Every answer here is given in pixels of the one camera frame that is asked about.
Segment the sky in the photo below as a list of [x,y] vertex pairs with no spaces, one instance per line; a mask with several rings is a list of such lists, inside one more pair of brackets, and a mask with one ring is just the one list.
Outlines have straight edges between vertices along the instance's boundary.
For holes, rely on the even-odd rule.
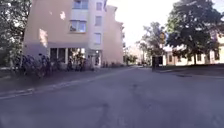
[[[127,46],[140,40],[144,34],[143,26],[153,21],[166,24],[173,3],[179,0],[108,0],[109,5],[118,7],[116,20],[124,23]],[[224,12],[224,0],[213,0],[214,7]]]

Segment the asphalt road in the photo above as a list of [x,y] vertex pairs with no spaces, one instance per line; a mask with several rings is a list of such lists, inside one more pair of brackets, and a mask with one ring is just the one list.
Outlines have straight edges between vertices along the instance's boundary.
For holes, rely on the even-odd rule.
[[0,100],[0,128],[223,128],[224,79],[122,69]]

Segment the sunlight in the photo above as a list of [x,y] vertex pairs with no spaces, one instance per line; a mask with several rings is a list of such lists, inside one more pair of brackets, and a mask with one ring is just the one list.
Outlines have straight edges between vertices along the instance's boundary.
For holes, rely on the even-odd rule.
[[61,17],[62,20],[65,20],[66,16],[65,16],[65,12],[64,11],[61,12],[60,17]]
[[47,47],[47,32],[42,29],[39,29],[39,38],[43,46]]

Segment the foliage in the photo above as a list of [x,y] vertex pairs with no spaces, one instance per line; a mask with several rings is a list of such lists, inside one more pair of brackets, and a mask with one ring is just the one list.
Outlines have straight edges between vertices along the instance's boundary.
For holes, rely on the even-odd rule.
[[0,1],[0,65],[21,49],[30,7],[31,0]]
[[131,62],[131,63],[136,63],[138,57],[135,55],[125,55],[124,60],[126,60],[126,63]]
[[168,19],[167,45],[174,48],[176,56],[194,56],[196,64],[196,54],[218,50],[217,39],[211,37],[211,32],[217,32],[221,19],[210,0],[180,0],[174,4]]
[[164,54],[163,47],[165,43],[164,27],[161,27],[158,22],[152,22],[150,27],[144,26],[146,34],[137,42],[139,48],[147,53],[147,56],[160,56]]

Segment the building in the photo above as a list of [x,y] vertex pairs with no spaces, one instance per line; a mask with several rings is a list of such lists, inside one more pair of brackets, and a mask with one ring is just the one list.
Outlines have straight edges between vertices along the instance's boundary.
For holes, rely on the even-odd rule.
[[138,58],[136,63],[142,63],[142,61],[147,60],[147,54],[143,53],[143,51],[139,49],[139,44],[132,44],[127,47],[127,50],[128,55],[134,55]]
[[[214,51],[210,51],[209,57],[204,54],[196,55],[197,64],[223,64],[224,63],[224,37],[220,38],[217,36],[219,46],[219,53],[215,53]],[[176,66],[184,66],[184,65],[193,65],[194,57],[191,58],[182,58],[173,56],[172,51],[167,51],[167,55],[165,57],[164,65],[176,65]]]
[[33,0],[23,54],[39,53],[65,64],[79,52],[96,66],[122,63],[122,23],[107,0]]

